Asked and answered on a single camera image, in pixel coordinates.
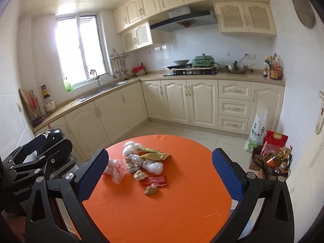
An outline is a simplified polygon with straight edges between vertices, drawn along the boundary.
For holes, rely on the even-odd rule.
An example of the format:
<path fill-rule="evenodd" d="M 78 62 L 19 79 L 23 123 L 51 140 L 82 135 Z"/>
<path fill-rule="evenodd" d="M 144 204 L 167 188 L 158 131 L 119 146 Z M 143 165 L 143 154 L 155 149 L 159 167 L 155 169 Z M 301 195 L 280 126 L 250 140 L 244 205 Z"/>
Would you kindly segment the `clear plastic bag red print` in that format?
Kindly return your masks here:
<path fill-rule="evenodd" d="M 126 164 L 118 159 L 109 159 L 103 175 L 111 176 L 112 181 L 120 184 L 126 174 Z"/>

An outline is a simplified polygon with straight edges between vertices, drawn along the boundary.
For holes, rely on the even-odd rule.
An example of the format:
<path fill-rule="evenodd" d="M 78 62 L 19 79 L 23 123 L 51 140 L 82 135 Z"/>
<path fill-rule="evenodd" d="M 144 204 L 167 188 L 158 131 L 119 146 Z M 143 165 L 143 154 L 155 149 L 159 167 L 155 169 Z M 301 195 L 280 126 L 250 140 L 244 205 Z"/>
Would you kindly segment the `long clear plastic bag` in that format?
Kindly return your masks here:
<path fill-rule="evenodd" d="M 164 168 L 162 162 L 144 159 L 136 154 L 126 156 L 124 163 L 126 164 L 126 171 L 130 173 L 135 173 L 143 168 L 149 173 L 160 175 Z"/>

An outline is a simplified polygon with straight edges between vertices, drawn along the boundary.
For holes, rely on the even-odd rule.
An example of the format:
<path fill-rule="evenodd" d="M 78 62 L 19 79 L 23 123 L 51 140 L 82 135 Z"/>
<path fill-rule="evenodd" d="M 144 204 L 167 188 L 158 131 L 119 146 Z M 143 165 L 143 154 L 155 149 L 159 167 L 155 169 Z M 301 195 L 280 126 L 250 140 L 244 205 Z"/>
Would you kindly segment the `steel kitchen sink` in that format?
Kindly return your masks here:
<path fill-rule="evenodd" d="M 96 89 L 96 90 L 94 90 L 94 91 L 92 91 L 92 92 L 90 92 L 90 93 L 87 93 L 87 94 L 85 94 L 85 95 L 82 95 L 82 96 L 76 98 L 76 100 L 77 100 L 77 101 L 85 101 L 85 100 L 87 100 L 87 99 L 90 99 L 91 97 L 94 97 L 95 95 L 98 95 L 98 94 L 104 93 L 104 92 L 106 92 L 106 91 L 108 91 L 108 90 L 111 90 L 111 89 L 116 88 L 116 87 L 118 87 L 118 86 L 124 85 L 124 84 L 126 84 L 127 82 L 128 82 L 128 81 L 113 82 L 113 83 L 111 83 L 111 84 L 108 85 L 108 86 L 102 87 L 102 88 L 100 88 L 100 89 Z"/>

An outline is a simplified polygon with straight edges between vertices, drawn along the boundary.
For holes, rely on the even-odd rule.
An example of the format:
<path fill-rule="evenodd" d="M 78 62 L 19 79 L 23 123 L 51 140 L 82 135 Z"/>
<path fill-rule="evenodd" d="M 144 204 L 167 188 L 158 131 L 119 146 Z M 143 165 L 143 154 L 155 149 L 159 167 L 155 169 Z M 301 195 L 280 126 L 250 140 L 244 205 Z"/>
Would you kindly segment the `chopstick holder with chopsticks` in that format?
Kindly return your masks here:
<path fill-rule="evenodd" d="M 33 90 L 29 91 L 30 94 L 30 101 L 31 101 L 31 106 L 32 106 L 32 112 L 33 112 L 33 119 L 32 119 L 32 126 L 36 127 L 40 125 L 44 120 L 45 117 L 43 116 L 40 106 L 38 104 L 38 100 L 36 96 L 33 93 Z"/>

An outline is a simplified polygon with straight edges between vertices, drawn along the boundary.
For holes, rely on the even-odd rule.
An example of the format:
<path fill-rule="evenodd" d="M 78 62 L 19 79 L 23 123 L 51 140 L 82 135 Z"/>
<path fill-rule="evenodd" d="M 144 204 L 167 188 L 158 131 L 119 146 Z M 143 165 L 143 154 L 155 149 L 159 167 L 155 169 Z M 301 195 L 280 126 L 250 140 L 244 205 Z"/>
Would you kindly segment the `cooking oil bottle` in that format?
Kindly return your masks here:
<path fill-rule="evenodd" d="M 267 177 L 289 176 L 290 167 L 293 161 L 293 147 L 283 146 L 278 152 L 271 152 L 264 158 L 264 167 Z"/>

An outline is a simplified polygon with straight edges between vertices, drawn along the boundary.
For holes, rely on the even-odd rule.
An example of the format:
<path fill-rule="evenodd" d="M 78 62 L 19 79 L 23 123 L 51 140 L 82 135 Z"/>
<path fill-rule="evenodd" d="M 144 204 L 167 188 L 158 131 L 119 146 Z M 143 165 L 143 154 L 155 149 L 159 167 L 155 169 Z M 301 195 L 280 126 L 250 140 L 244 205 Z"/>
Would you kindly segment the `green dish soap bottle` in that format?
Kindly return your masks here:
<path fill-rule="evenodd" d="M 73 90 L 73 87 L 67 78 L 65 78 L 65 80 L 64 80 L 64 86 L 65 86 L 65 90 L 67 92 L 70 92 Z"/>

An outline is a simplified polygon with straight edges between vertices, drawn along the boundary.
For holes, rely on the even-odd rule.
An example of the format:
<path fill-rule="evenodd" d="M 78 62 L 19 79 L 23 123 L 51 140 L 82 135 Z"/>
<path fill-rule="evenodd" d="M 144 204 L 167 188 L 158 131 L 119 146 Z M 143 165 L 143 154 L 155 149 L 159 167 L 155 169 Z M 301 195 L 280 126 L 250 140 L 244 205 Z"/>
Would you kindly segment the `orange round tablecloth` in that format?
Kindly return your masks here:
<path fill-rule="evenodd" d="M 228 220 L 232 200 L 211 161 L 211 151 L 175 135 L 134 141 L 169 154 L 167 184 L 146 195 L 126 174 L 120 184 L 102 176 L 83 205 L 110 242 L 209 242 Z"/>

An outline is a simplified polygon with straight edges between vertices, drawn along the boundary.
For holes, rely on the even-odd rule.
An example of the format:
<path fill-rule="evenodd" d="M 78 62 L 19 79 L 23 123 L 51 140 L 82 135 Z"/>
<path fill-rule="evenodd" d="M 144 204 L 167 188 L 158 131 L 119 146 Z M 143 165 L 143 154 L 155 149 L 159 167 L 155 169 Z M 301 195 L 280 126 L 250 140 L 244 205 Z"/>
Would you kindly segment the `chrome sink faucet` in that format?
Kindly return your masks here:
<path fill-rule="evenodd" d="M 97 74 L 95 69 L 90 70 L 90 74 L 93 76 L 93 79 L 95 79 L 98 83 L 98 88 L 101 89 L 102 82 L 100 82 L 100 75 Z"/>

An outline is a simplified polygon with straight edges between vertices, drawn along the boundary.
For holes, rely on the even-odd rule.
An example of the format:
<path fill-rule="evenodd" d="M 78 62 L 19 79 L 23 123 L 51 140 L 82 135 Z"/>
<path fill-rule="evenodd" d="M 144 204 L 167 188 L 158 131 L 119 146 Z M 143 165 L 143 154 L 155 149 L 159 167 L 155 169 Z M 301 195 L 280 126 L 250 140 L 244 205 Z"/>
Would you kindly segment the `green snack packet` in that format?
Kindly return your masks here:
<path fill-rule="evenodd" d="M 159 150 L 145 148 L 145 147 L 138 148 L 137 150 L 138 150 L 138 154 L 139 155 L 144 155 L 144 154 L 157 153 L 157 152 L 159 152 Z"/>

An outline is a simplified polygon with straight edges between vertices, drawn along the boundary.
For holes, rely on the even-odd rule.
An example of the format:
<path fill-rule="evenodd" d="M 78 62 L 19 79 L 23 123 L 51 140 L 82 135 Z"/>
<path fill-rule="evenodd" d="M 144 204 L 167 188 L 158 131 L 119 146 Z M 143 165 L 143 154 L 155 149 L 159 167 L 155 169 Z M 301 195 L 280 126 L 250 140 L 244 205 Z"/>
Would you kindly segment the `cream lower cabinets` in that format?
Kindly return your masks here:
<path fill-rule="evenodd" d="M 266 111 L 263 131 L 277 128 L 285 85 L 264 78 L 135 79 L 106 87 L 58 108 L 35 133 L 60 127 L 80 160 L 108 147 L 149 119 L 247 135 Z"/>

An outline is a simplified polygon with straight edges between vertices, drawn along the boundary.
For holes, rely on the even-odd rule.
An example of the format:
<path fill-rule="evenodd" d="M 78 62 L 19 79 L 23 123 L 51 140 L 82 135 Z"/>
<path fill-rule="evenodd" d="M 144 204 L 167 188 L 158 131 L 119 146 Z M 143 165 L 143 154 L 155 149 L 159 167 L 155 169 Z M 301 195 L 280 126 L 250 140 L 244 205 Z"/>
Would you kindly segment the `red bowl stack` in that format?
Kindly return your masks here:
<path fill-rule="evenodd" d="M 146 69 L 143 65 L 133 68 L 132 71 L 135 76 L 143 76 L 146 74 Z"/>

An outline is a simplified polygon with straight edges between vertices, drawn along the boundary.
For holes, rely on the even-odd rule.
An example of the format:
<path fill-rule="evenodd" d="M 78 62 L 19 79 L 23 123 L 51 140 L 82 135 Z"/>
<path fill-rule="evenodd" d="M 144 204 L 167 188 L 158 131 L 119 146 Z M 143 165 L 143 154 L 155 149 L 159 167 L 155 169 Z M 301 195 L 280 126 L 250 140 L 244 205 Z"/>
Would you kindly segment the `condiment bottles group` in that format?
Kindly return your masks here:
<path fill-rule="evenodd" d="M 276 53 L 265 57 L 263 76 L 271 80 L 283 79 L 281 58 Z"/>

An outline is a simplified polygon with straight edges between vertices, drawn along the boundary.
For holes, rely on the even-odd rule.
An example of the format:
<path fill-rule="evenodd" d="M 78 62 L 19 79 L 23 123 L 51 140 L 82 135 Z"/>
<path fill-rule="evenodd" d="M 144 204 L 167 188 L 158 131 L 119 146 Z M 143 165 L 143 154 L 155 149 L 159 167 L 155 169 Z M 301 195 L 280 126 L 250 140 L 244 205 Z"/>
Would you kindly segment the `steel wok with ladle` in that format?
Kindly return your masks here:
<path fill-rule="evenodd" d="M 252 66 L 254 66 L 254 64 L 241 64 L 235 61 L 232 64 L 225 65 L 225 69 L 231 74 L 245 74 L 248 70 L 252 71 Z"/>

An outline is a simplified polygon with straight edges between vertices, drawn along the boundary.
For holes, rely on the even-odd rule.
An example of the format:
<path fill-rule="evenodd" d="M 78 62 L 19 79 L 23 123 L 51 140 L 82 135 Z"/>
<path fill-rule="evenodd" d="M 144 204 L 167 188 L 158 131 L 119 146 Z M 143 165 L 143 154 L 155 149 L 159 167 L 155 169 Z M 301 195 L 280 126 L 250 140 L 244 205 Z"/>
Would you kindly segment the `green electric cooking pot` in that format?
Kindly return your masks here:
<path fill-rule="evenodd" d="M 215 60 L 211 55 L 202 54 L 192 60 L 192 67 L 211 67 L 214 66 Z"/>

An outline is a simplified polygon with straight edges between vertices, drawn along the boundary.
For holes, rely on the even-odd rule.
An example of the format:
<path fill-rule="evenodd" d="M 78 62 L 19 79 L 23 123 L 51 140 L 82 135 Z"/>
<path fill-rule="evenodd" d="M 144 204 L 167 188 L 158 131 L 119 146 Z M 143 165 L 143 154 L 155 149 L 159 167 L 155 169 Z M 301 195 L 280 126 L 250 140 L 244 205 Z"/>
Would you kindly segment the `round wall plate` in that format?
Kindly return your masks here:
<path fill-rule="evenodd" d="M 313 28 L 316 19 L 309 0 L 292 0 L 292 2 L 300 22 L 308 29 Z"/>

